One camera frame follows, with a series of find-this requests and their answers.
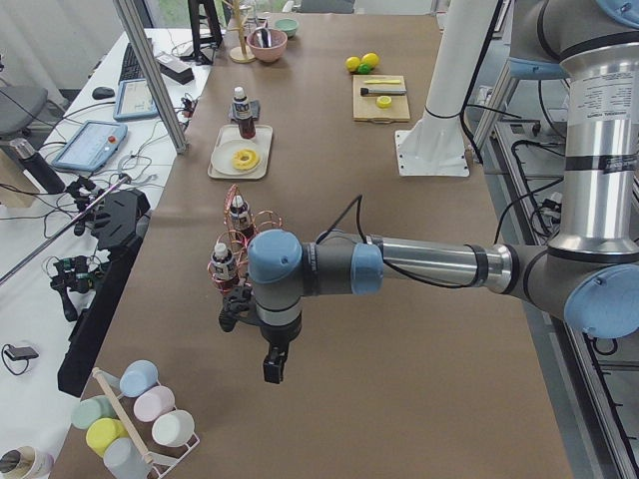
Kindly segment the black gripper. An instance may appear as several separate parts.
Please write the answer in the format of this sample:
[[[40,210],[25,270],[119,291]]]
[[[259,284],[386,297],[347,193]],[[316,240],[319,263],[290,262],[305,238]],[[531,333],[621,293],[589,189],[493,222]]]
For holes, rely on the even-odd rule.
[[[236,286],[223,298],[219,324],[222,331],[231,332],[238,322],[260,329],[262,337],[269,343],[269,350],[263,361],[264,381],[281,383],[284,380],[290,343],[302,330],[301,301],[298,300],[283,310],[271,310],[257,303],[250,286]]]

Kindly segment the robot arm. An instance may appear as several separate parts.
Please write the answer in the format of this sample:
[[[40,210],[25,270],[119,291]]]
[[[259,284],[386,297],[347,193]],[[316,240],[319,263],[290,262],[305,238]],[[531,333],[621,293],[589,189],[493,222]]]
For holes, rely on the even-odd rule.
[[[224,331],[238,322],[269,343],[265,380],[278,383],[302,328],[302,300],[378,291],[386,274],[444,288],[486,287],[528,301],[593,337],[638,327],[638,246],[629,233],[638,166],[638,5],[520,1],[510,60],[570,81],[562,208],[545,246],[451,245],[340,234],[314,242],[269,230],[248,246],[246,285],[225,297]]]

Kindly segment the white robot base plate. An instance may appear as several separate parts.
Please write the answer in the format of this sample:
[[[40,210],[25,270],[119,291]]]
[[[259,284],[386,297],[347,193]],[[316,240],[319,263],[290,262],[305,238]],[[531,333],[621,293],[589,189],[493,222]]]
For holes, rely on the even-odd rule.
[[[463,110],[500,9],[499,1],[450,3],[423,115],[411,130],[396,132],[395,150],[402,176],[469,175],[462,135]]]

